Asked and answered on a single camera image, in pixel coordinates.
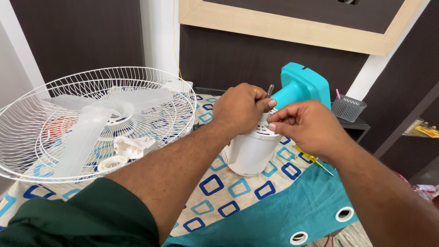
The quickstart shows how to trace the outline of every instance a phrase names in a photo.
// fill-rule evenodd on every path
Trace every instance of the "beige wooden border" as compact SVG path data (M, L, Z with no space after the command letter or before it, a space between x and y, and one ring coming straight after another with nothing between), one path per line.
M203 0L180 0L179 23L387 56L421 3L422 0L405 0L384 34L214 4Z

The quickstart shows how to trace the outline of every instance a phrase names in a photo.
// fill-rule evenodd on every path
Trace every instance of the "hand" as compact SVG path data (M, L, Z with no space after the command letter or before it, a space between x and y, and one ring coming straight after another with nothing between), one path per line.
M247 83L229 88L214 104L212 122L225 126L232 138L251 132L263 112L276 106L273 98L264 99L266 92Z
M332 111L318 100L289 104L267 122L270 130L291 138L301 150L325 162L355 144Z

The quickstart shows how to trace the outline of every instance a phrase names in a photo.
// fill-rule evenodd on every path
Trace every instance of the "translucent fan blade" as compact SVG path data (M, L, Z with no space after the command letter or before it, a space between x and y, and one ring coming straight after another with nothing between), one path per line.
M53 178L79 176L93 147L112 112L110 109L88 107L73 125L72 133L65 144Z
M125 117L171 101L173 96L168 88L159 88L115 92L110 94L109 100L125 106L125 112L122 114L122 117Z
M63 94L54 98L46 98L44 100L72 111L80 111L82 108L84 108L84 106L98 101L94 98L86 98L68 94Z

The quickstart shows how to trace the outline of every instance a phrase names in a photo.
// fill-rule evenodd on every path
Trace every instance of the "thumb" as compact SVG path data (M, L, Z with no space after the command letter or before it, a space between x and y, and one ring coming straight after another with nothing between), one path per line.
M300 126L290 125L281 122L274 122L274 123L270 123L268 125L268 128L276 134L280 134L294 140L295 139L294 137L299 132Z
M261 112L265 113L271 111L276 105L277 101L274 98L265 98L256 102L256 107L258 107Z

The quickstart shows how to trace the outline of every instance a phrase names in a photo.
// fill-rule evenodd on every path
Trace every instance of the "gray mesh organizer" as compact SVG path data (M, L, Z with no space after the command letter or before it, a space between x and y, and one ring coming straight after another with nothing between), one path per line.
M337 117L353 123L366 106L362 101L340 94L340 98L334 100L331 110Z

